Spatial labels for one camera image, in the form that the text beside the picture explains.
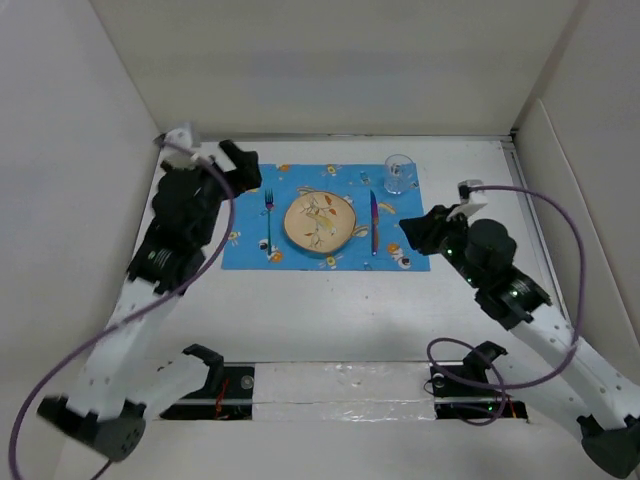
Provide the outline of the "iridescent fork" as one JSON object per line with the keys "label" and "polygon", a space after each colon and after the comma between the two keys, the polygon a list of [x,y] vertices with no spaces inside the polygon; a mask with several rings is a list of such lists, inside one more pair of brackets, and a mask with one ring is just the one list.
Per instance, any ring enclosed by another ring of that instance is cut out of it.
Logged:
{"label": "iridescent fork", "polygon": [[264,196],[265,209],[267,212],[267,255],[272,255],[272,212],[274,210],[274,193],[272,189],[267,189]]}

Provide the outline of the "blue space-print placemat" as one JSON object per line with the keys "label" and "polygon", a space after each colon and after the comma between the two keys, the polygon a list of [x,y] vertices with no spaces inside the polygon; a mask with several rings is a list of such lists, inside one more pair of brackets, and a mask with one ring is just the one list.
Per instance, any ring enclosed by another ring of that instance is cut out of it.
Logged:
{"label": "blue space-print placemat", "polygon": [[385,187],[382,164],[263,164],[262,185],[236,201],[225,270],[428,272],[400,229],[423,215],[415,164],[408,187]]}

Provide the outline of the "iridescent knife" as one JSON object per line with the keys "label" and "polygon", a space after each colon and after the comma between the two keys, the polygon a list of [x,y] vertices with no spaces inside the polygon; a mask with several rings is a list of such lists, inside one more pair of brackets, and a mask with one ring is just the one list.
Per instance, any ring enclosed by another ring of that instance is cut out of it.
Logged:
{"label": "iridescent knife", "polygon": [[370,191],[370,215],[371,215],[371,254],[376,256],[379,249],[379,210],[376,195]]}

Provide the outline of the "clear drinking glass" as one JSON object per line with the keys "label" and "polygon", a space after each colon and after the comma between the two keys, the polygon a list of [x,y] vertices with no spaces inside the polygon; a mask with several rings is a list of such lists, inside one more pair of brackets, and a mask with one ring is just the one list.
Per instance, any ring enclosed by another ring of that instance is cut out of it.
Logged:
{"label": "clear drinking glass", "polygon": [[416,180],[415,162],[403,154],[394,154],[385,160],[384,188],[393,195],[410,190]]}

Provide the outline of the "beige round plate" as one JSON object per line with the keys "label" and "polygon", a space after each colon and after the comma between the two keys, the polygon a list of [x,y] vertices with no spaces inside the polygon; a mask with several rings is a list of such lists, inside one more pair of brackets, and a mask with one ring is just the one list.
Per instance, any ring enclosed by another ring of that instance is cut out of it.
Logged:
{"label": "beige round plate", "polygon": [[325,191],[299,195],[284,215],[283,229],[288,239],[314,254],[331,254],[351,239],[357,224],[352,205]]}

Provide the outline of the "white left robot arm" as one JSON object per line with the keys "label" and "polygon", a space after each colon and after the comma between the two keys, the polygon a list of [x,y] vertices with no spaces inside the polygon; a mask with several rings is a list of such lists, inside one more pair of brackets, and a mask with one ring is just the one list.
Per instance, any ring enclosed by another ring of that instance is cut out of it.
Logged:
{"label": "white left robot arm", "polygon": [[192,344],[154,372],[140,375],[145,352],[161,323],[214,259],[204,252],[223,202],[260,187],[259,156],[233,141],[219,147],[233,168],[223,171],[205,157],[168,140],[167,150],[187,160],[160,164],[151,200],[153,217],[126,271],[119,299],[74,388],[46,396],[38,415],[110,463],[138,446],[149,421],[196,392],[222,387],[224,358]]}

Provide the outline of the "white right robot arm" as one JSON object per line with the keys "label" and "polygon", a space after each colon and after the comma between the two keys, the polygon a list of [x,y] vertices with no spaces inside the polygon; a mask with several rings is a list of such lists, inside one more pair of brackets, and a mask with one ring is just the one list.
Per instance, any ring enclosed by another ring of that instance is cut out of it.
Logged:
{"label": "white right robot arm", "polygon": [[627,478],[639,465],[639,387],[577,332],[563,325],[549,295],[513,264],[517,244],[491,219],[469,222],[438,205],[399,226],[410,247],[440,254],[475,289],[481,310],[559,369],[556,394],[587,456],[609,475]]}

